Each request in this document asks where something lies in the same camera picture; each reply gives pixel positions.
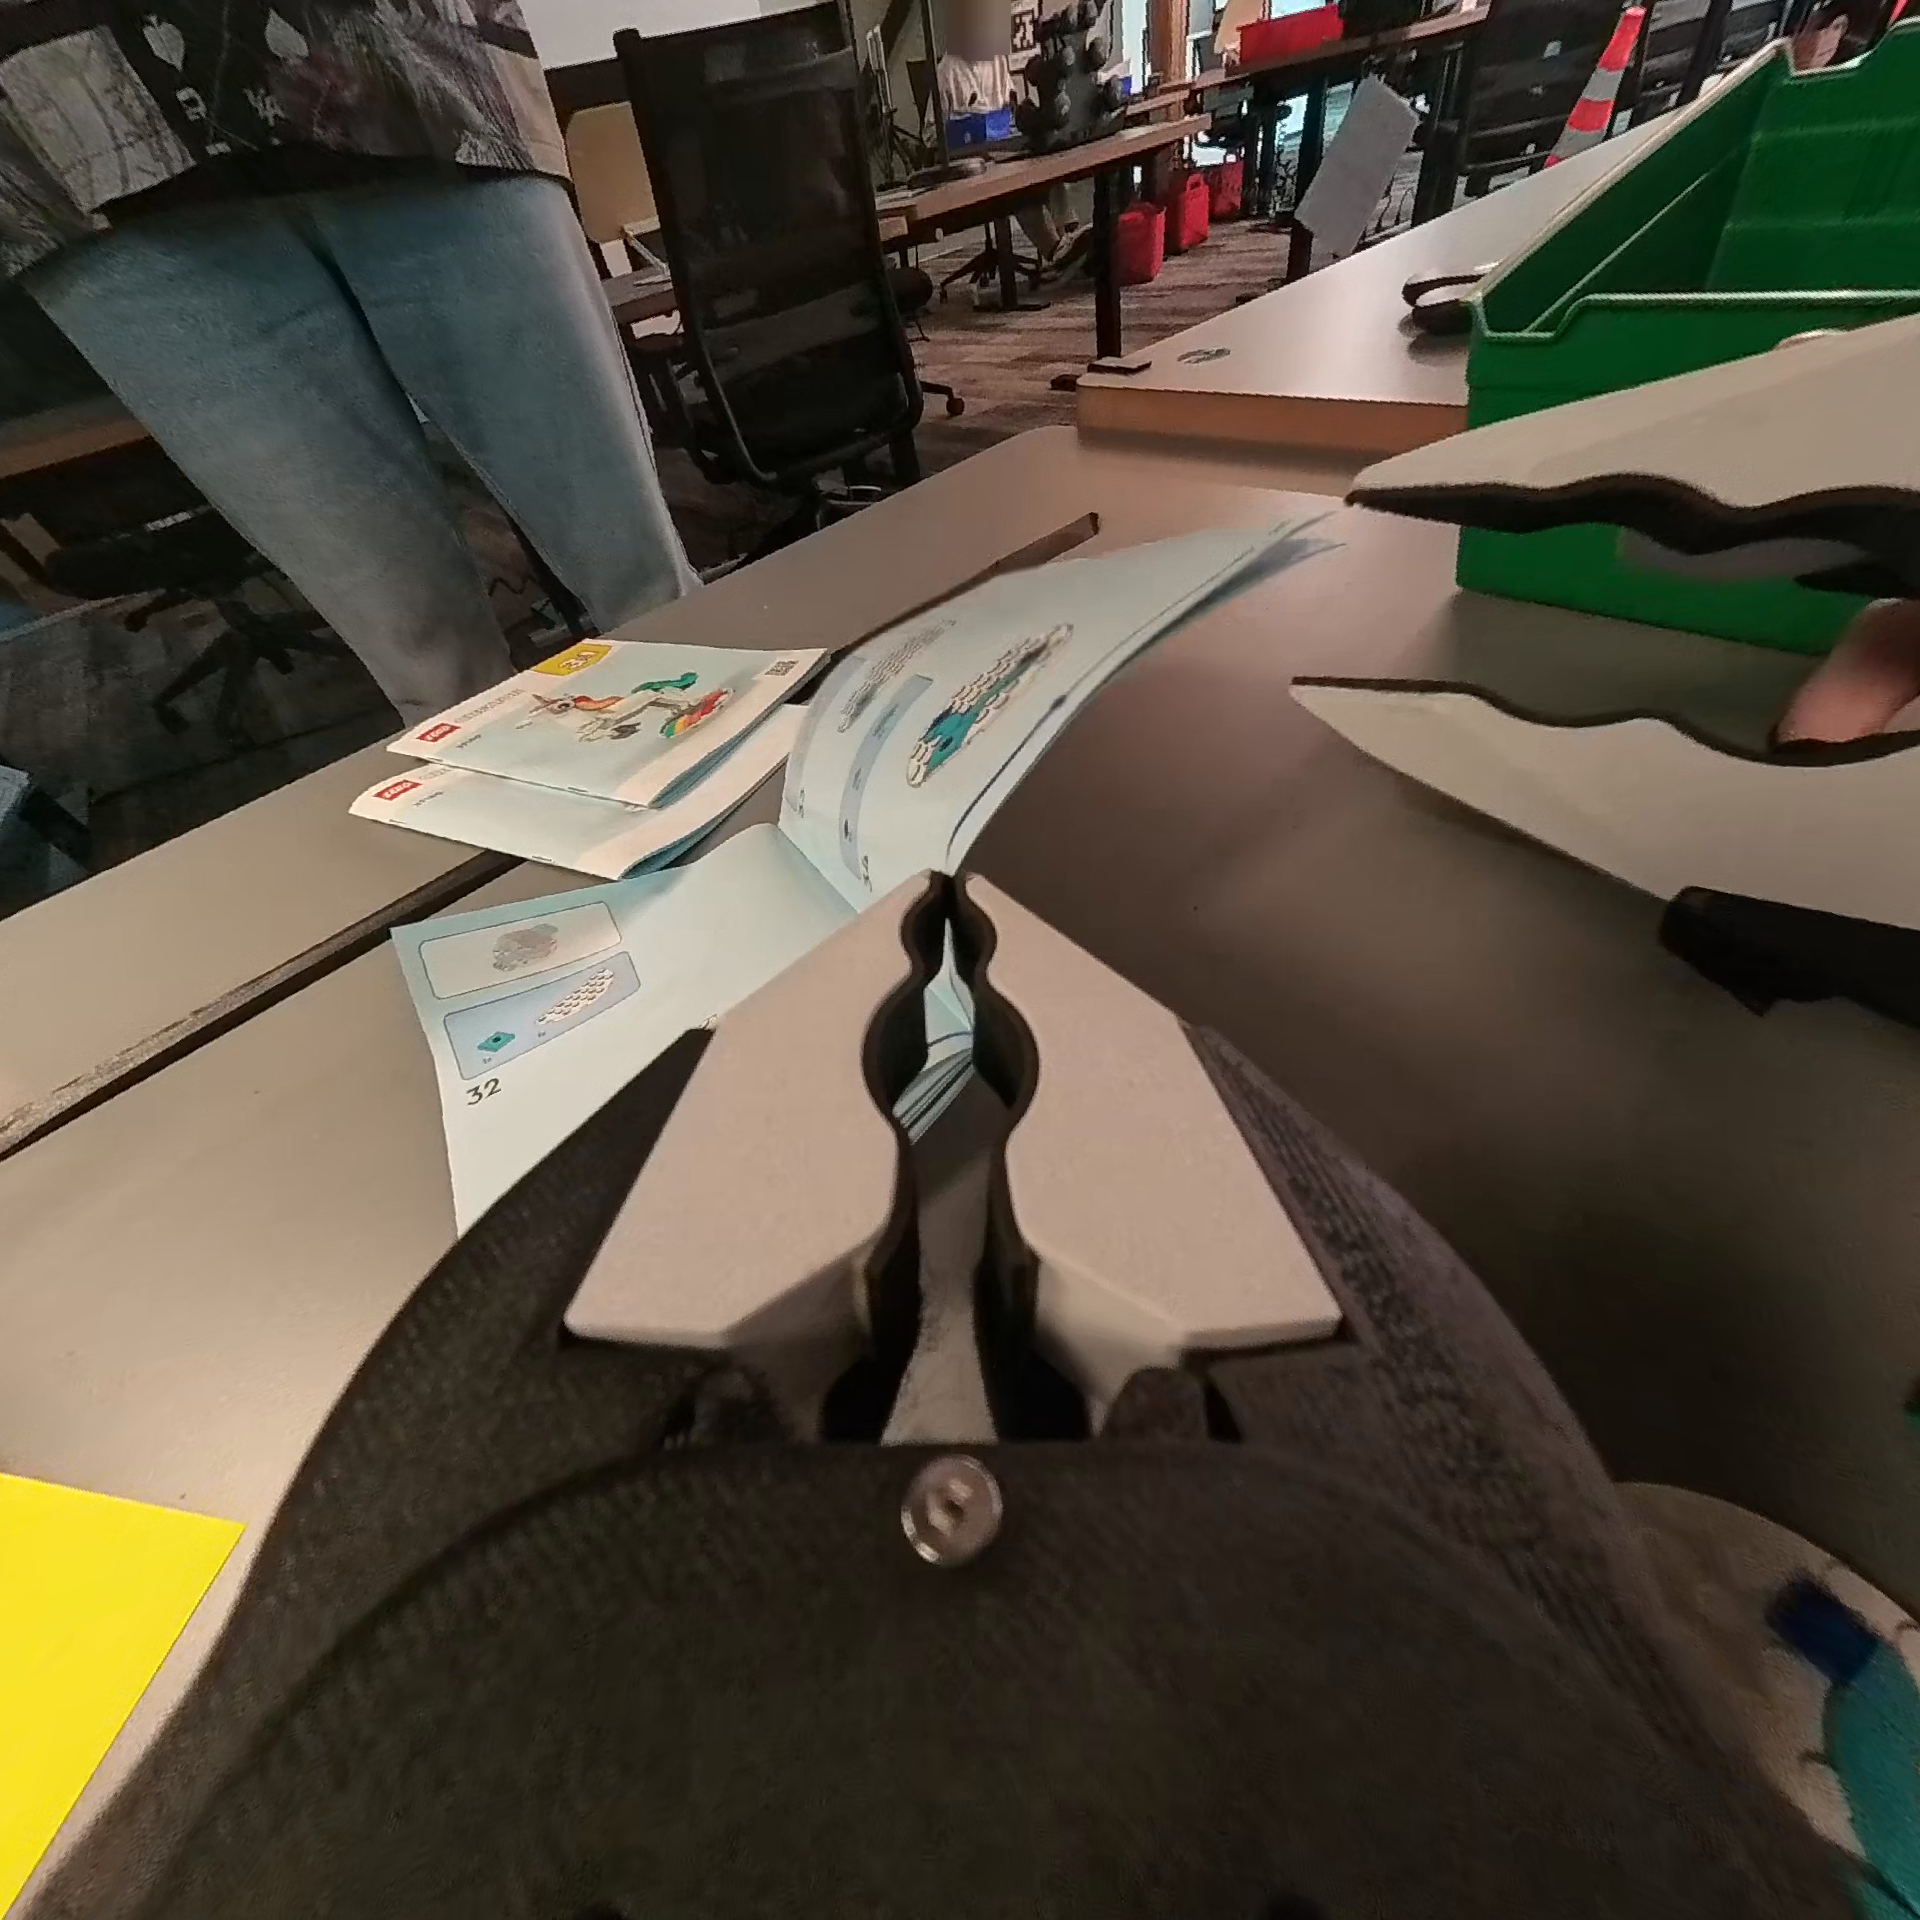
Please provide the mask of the white toy brick model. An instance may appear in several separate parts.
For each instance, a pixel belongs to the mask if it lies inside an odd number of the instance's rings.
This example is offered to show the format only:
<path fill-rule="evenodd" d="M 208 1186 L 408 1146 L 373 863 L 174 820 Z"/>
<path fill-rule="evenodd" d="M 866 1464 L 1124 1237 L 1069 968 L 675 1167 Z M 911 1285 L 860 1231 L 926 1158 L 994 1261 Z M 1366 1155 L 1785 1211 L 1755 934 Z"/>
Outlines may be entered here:
<path fill-rule="evenodd" d="M 1860 1917 L 1916 1917 L 1916 1619 L 1735 1501 L 1662 1484 L 1620 1501 L 1721 1730 L 1845 1854 Z"/>

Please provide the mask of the large instruction booklet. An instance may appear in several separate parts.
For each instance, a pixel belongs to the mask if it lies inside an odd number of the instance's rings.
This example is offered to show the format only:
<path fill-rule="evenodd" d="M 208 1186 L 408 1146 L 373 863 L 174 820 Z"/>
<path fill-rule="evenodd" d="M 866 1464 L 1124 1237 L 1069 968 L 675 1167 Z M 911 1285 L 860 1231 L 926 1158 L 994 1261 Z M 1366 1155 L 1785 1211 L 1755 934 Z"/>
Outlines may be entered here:
<path fill-rule="evenodd" d="M 842 652 L 728 760 L 785 744 L 773 822 L 596 887 L 403 929 L 454 1231 L 684 1031 L 921 872 L 957 874 L 1069 723 L 1233 592 L 1333 553 L 1328 514 L 989 578 Z"/>

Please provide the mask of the small booklet with unicorn picture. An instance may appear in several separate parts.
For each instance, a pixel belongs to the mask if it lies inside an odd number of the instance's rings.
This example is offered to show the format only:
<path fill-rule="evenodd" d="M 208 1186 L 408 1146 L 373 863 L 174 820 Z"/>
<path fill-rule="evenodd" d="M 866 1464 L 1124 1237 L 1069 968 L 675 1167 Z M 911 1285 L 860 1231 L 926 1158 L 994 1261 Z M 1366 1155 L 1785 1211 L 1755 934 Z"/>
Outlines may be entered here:
<path fill-rule="evenodd" d="M 826 657 L 578 641 L 403 731 L 393 755 L 649 808 L 756 731 Z"/>

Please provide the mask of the tan wooden chair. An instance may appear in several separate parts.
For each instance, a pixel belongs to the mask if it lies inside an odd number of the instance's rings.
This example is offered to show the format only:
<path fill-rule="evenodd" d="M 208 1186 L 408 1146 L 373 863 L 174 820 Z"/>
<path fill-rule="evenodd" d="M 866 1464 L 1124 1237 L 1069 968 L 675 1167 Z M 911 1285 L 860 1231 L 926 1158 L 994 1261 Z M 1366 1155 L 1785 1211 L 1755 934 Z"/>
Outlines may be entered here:
<path fill-rule="evenodd" d="M 618 328 L 663 328 L 675 314 L 674 278 L 654 251 L 656 194 L 630 105 L 578 109 L 565 122 L 565 156 L 588 247 L 605 274 Z"/>

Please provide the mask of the black mesh office chair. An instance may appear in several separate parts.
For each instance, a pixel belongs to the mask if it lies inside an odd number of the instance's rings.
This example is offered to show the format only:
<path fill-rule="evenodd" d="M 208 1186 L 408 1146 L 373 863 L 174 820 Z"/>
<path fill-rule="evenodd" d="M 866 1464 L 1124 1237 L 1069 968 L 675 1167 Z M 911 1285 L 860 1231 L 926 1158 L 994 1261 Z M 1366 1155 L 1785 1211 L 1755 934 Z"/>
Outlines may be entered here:
<path fill-rule="evenodd" d="M 845 9 L 622 31 L 680 331 L 636 370 L 666 440 L 785 499 L 762 553 L 921 479 L 924 393 L 882 251 Z"/>

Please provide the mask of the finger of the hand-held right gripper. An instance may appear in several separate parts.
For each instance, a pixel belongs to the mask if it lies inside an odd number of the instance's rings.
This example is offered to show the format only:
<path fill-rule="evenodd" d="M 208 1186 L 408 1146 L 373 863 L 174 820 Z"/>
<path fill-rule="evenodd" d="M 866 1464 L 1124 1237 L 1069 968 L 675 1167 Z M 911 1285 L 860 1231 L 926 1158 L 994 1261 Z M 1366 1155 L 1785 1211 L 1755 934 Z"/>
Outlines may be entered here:
<path fill-rule="evenodd" d="M 1491 537 L 1617 528 L 1693 580 L 1916 597 L 1916 317 L 1792 338 L 1366 466 L 1344 503 Z"/>
<path fill-rule="evenodd" d="M 1747 755 L 1662 715 L 1555 723 L 1463 684 L 1293 678 L 1361 755 L 1653 897 L 1916 929 L 1916 735 Z"/>

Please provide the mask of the yellow paper sheet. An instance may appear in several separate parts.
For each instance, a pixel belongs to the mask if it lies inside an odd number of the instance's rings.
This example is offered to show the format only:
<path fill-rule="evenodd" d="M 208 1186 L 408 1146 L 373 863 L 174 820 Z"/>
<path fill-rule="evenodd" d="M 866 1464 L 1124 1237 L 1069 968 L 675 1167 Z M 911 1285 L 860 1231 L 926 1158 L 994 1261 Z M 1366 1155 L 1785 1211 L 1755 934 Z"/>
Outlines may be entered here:
<path fill-rule="evenodd" d="M 242 1535 L 228 1519 L 3 1476 L 3 1906 Z"/>

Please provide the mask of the green plastic bin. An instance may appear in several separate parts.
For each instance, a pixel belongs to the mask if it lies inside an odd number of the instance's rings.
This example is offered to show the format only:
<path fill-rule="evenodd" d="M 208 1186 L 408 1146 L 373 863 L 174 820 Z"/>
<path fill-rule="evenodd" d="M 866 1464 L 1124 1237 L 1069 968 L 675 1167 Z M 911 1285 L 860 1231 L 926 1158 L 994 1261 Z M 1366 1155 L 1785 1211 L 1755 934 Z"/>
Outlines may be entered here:
<path fill-rule="evenodd" d="M 1916 22 L 1755 56 L 1477 294 L 1466 426 L 1916 311 Z"/>

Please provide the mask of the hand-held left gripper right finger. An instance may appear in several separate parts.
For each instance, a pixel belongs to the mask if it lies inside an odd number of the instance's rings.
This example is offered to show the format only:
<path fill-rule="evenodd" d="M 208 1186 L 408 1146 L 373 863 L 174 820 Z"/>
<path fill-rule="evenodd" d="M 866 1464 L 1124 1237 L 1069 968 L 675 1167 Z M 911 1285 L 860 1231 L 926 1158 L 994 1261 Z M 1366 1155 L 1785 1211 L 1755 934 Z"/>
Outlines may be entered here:
<path fill-rule="evenodd" d="M 1342 1330 L 1174 1013 L 976 874 L 955 882 L 955 960 L 1006 1109 L 974 1278 L 999 1433 L 1092 1433 L 1141 1373 Z"/>

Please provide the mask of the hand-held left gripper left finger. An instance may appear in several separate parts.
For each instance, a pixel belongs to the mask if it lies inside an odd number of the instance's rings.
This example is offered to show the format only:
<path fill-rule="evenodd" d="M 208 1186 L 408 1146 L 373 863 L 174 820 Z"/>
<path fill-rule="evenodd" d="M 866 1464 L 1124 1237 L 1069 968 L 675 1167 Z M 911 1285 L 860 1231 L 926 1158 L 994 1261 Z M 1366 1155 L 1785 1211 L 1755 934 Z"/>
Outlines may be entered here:
<path fill-rule="evenodd" d="M 578 1338 L 719 1357 L 808 1438 L 885 1433 L 921 1336 L 911 1141 L 950 882 L 921 872 L 719 1015 L 583 1269 Z"/>

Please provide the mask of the orange traffic cone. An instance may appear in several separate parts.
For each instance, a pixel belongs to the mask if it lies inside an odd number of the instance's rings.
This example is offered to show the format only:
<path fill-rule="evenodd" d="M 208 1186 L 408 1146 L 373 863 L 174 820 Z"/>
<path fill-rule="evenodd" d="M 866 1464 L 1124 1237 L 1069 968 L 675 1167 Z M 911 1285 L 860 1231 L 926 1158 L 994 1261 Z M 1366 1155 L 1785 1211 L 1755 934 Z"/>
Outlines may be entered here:
<path fill-rule="evenodd" d="M 1640 40 L 1642 40 L 1642 22 L 1647 22 L 1642 4 L 1622 7 L 1607 46 L 1599 49 L 1592 75 L 1579 89 L 1579 97 L 1575 100 L 1566 124 L 1556 133 L 1556 143 L 1545 161 L 1548 171 L 1561 168 L 1564 161 L 1575 161 L 1579 154 L 1590 154 L 1592 148 L 1599 148 L 1611 139 L 1620 86 L 1622 86 L 1622 75 L 1629 70 L 1629 60 L 1636 52 Z"/>

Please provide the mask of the person's right hand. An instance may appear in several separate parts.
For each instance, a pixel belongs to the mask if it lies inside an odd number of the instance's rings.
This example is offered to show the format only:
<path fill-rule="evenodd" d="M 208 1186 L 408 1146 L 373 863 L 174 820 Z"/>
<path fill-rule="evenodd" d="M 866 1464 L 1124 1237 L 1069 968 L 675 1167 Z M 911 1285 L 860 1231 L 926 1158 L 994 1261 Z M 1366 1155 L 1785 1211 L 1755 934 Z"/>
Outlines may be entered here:
<path fill-rule="evenodd" d="M 1874 601 L 1816 664 L 1774 725 L 1774 748 L 1890 731 L 1916 701 L 1916 601 Z"/>

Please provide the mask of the white paper sheet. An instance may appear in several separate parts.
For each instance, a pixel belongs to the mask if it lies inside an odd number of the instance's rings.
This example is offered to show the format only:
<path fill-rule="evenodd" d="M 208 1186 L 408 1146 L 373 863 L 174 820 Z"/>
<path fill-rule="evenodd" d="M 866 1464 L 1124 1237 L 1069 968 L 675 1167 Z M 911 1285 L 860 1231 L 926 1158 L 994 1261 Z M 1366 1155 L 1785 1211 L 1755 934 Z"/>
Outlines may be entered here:
<path fill-rule="evenodd" d="M 1388 194 L 1402 156 L 1419 129 L 1419 112 L 1381 79 L 1361 79 L 1296 200 L 1296 226 L 1311 238 L 1311 262 L 1348 257 Z"/>

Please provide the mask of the long wooden table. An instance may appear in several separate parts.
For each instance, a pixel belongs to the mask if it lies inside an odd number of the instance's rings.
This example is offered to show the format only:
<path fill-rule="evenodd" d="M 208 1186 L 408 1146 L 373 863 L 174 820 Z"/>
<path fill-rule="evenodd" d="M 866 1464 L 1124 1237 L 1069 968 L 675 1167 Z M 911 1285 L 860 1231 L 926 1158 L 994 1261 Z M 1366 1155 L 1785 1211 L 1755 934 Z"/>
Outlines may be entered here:
<path fill-rule="evenodd" d="M 1057 184 L 1092 181 L 1092 286 L 1093 286 L 1093 361 L 1111 364 L 1124 352 L 1121 341 L 1121 278 L 1112 238 L 1121 190 L 1134 171 L 1153 156 L 1183 148 L 1208 129 L 1208 114 L 1183 114 L 1155 124 L 1134 124 L 1076 148 L 1043 156 L 987 161 L 980 174 L 945 181 L 924 190 L 890 190 L 879 197 L 882 246 L 926 246 L 947 231 L 987 228 L 999 307 L 1030 311 L 1018 290 L 1011 216 L 1038 202 Z"/>
<path fill-rule="evenodd" d="M 89 395 L 3 423 L 3 484 L 24 484 L 112 452 L 147 444 L 147 427 L 113 399 Z"/>

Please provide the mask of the small plain instruction booklet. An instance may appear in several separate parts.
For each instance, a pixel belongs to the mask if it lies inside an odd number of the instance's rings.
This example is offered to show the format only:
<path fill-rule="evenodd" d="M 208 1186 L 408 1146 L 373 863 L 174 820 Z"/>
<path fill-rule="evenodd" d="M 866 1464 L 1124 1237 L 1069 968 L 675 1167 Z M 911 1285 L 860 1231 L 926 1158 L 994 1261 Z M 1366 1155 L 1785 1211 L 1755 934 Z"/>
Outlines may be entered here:
<path fill-rule="evenodd" d="M 479 771 L 418 766 L 362 789 L 351 813 L 443 842 L 593 879 L 663 868 L 705 840 L 801 743 L 808 708 L 780 706 L 674 799 L 636 808 Z"/>

